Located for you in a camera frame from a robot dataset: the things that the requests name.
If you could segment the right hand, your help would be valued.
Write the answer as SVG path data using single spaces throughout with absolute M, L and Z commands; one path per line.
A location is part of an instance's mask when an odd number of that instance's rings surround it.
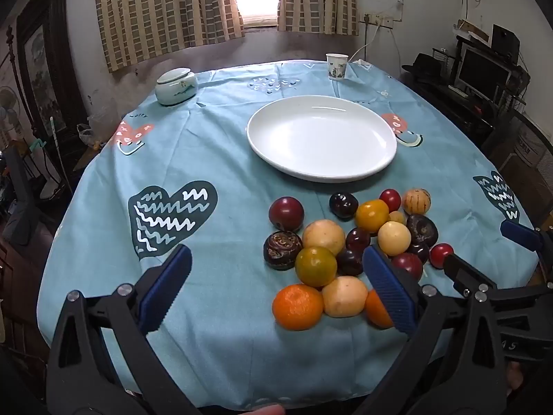
M 507 394 L 516 391 L 523 383 L 523 375 L 519 362 L 509 362 L 506 367 Z

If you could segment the left hand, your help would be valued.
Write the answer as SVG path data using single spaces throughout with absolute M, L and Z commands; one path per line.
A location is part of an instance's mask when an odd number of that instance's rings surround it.
M 284 407 L 279 404 L 269 405 L 265 407 L 259 407 L 249 412 L 245 412 L 243 415 L 285 415 L 286 411 Z

